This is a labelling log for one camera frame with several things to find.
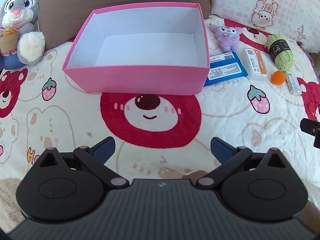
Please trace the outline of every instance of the gray bunny plush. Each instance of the gray bunny plush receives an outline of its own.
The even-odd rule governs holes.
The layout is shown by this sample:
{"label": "gray bunny plush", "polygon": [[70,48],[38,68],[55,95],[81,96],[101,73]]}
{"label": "gray bunny plush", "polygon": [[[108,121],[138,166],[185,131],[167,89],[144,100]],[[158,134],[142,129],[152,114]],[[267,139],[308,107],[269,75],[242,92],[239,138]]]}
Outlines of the gray bunny plush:
{"label": "gray bunny plush", "polygon": [[19,32],[17,49],[0,52],[0,70],[34,65],[41,59],[45,38],[34,23],[39,11],[38,0],[6,0],[0,10],[0,37],[7,31]]}

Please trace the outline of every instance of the product label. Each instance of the product label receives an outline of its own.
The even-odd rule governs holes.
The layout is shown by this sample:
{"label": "product label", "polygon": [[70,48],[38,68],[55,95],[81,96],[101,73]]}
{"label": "product label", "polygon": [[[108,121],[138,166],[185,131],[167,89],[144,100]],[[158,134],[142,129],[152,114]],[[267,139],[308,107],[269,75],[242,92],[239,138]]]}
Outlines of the product label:
{"label": "product label", "polygon": [[246,49],[248,58],[250,60],[250,65],[253,73],[257,74],[267,74],[266,67],[263,63],[262,56],[258,50]]}
{"label": "product label", "polygon": [[239,64],[232,63],[221,67],[211,68],[209,71],[208,79],[213,80],[216,78],[227,77],[238,73],[241,73]]}
{"label": "product label", "polygon": [[291,50],[286,40],[277,40],[271,44],[269,53],[273,60],[275,60],[276,56],[285,50]]}
{"label": "product label", "polygon": [[226,60],[226,59],[232,59],[232,58],[235,58],[233,56],[232,52],[227,52],[227,53],[211,56],[210,63],[218,62],[218,61],[222,61],[222,60]]}
{"label": "product label", "polygon": [[292,95],[300,95],[301,94],[301,89],[300,89],[298,80],[295,77],[295,75],[287,72],[285,81],[287,82],[290,94],[292,94]]}

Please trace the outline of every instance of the blue package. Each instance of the blue package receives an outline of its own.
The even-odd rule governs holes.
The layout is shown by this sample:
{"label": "blue package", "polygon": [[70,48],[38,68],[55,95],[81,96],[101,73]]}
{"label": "blue package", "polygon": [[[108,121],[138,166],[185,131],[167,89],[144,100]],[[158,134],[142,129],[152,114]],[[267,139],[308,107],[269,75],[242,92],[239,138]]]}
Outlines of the blue package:
{"label": "blue package", "polygon": [[247,71],[243,67],[235,52],[227,52],[210,57],[210,71],[204,86],[238,77],[246,77]]}

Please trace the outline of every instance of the orange label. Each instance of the orange label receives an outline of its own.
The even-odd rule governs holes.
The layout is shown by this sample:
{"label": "orange label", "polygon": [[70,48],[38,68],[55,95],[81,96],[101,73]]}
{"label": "orange label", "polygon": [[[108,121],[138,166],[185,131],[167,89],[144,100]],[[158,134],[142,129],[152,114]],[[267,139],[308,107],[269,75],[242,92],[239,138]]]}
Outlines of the orange label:
{"label": "orange label", "polygon": [[266,66],[263,63],[263,59],[262,59],[260,51],[254,50],[254,52],[256,53],[256,56],[258,59],[258,64],[259,64],[261,74],[267,74]]}

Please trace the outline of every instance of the white fluffy paw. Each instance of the white fluffy paw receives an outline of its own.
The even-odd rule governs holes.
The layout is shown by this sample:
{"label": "white fluffy paw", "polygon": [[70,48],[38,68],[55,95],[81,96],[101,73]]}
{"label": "white fluffy paw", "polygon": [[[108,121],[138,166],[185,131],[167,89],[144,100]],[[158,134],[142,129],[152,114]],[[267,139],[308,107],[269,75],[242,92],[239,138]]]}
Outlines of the white fluffy paw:
{"label": "white fluffy paw", "polygon": [[30,63],[42,57],[44,48],[45,38],[42,32],[25,33],[19,39],[20,55]]}

